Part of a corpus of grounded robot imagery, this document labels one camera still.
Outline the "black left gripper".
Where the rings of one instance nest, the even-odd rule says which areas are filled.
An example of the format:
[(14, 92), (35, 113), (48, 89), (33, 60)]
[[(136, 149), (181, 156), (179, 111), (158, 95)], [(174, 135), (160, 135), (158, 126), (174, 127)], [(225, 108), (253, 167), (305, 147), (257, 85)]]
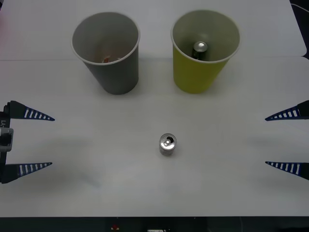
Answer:
[(55, 121), (55, 119), (45, 113), (27, 107), (17, 101), (9, 102), (0, 112), (0, 169), (3, 173), (0, 178), (2, 184), (10, 183), (18, 178), (39, 171), (52, 165), (52, 162), (45, 163), (26, 163), (26, 164), (6, 164), (7, 152), (12, 150), (12, 129), (10, 128), (11, 119), (31, 119)]

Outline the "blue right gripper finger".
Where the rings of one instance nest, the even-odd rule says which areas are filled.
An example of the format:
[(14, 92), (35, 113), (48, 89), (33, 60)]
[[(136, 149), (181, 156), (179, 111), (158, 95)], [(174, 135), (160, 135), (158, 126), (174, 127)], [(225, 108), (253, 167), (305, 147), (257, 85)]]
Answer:
[(277, 112), (265, 118), (265, 121), (308, 120), (308, 118), (309, 118), (309, 100), (299, 103), (294, 107)]
[(308, 162), (272, 162), (266, 161), (265, 164), (276, 169), (294, 174), (303, 179), (309, 180), (309, 163)]

